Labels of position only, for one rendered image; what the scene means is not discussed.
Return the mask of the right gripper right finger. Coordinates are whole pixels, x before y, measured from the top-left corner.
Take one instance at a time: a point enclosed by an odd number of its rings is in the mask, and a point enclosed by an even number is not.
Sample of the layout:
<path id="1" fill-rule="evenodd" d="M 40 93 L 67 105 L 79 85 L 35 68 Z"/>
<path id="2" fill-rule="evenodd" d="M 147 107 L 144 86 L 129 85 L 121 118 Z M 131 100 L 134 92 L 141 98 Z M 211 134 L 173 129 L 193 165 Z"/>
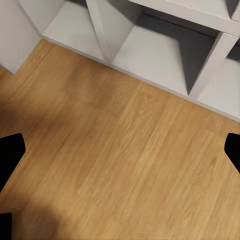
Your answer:
<path id="1" fill-rule="evenodd" d="M 240 173 L 240 135 L 228 133 L 224 151 Z"/>

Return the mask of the digital camera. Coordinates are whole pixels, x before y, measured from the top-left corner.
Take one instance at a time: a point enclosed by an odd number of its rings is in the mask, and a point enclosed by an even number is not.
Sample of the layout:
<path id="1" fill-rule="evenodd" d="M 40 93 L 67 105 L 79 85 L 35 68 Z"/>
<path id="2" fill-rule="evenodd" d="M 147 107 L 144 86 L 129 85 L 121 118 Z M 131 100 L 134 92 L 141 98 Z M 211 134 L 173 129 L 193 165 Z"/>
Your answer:
<path id="1" fill-rule="evenodd" d="M 0 213 L 0 240 L 11 240 L 12 214 Z"/>

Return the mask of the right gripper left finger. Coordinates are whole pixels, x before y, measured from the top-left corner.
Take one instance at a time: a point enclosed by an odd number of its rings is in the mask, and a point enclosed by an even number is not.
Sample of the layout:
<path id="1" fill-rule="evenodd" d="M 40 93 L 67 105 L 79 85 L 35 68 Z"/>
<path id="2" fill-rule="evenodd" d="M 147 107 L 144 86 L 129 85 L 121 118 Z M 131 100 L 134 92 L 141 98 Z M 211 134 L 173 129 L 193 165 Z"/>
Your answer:
<path id="1" fill-rule="evenodd" d="M 21 133 L 0 138 L 0 193 L 26 152 Z"/>

